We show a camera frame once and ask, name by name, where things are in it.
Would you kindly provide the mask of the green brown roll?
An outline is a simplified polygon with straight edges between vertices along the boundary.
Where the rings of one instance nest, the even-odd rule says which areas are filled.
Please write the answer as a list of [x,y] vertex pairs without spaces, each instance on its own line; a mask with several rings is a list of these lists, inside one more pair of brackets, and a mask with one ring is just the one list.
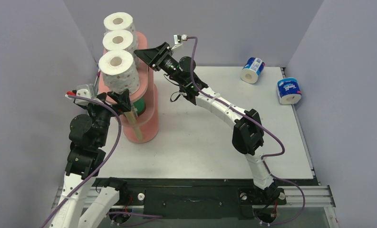
[[143,97],[132,103],[132,111],[135,117],[140,116],[146,109],[145,100]]

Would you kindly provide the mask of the white dotted toilet roll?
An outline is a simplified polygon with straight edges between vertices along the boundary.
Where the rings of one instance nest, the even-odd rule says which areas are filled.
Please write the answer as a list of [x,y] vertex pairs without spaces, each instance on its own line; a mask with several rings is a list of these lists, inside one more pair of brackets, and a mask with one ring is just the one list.
[[138,48],[138,39],[128,30],[114,30],[104,35],[102,44],[106,51],[124,50],[133,54]]
[[128,89],[130,94],[140,87],[139,73],[134,57],[125,50],[111,50],[99,60],[99,69],[105,86],[110,91],[121,93]]
[[116,12],[105,17],[104,26],[107,32],[115,30],[127,30],[135,33],[135,25],[133,17],[126,12]]

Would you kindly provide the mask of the blue Tempo packaged roll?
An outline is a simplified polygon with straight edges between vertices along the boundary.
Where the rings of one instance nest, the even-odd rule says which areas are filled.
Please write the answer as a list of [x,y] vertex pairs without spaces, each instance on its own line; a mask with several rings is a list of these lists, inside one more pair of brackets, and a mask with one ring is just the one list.
[[277,95],[281,105],[297,104],[302,97],[302,92],[297,79],[288,77],[278,81]]

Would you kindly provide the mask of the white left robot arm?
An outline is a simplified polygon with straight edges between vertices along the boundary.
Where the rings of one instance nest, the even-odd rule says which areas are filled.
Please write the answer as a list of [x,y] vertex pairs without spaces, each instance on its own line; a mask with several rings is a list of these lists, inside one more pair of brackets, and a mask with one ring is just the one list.
[[129,90],[82,96],[82,90],[66,93],[66,98],[87,110],[70,123],[70,152],[64,174],[64,184],[57,207],[44,221],[44,228],[96,228],[110,208],[128,200],[126,182],[118,178],[105,179],[99,195],[84,209],[99,170],[108,161],[122,132],[120,115],[131,111]]

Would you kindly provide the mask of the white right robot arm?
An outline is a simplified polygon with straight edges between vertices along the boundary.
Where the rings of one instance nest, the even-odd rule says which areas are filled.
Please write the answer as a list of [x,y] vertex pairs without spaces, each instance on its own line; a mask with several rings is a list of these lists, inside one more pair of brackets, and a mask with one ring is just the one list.
[[264,129],[256,110],[240,109],[220,97],[194,72],[194,59],[183,57],[179,61],[175,60],[166,42],[155,48],[135,50],[134,54],[152,70],[163,70],[179,87],[179,92],[186,100],[208,110],[232,129],[232,145],[247,160],[256,188],[255,197],[259,202],[285,199],[283,190],[271,176],[262,156],[256,154],[256,150],[264,144]]

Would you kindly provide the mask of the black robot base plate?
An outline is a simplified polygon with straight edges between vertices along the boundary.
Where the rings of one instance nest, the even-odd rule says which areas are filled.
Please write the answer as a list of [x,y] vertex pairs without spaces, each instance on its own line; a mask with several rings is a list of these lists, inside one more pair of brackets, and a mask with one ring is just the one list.
[[121,196],[111,211],[142,209],[164,219],[252,219],[286,205],[273,183],[260,190],[251,179],[122,179]]

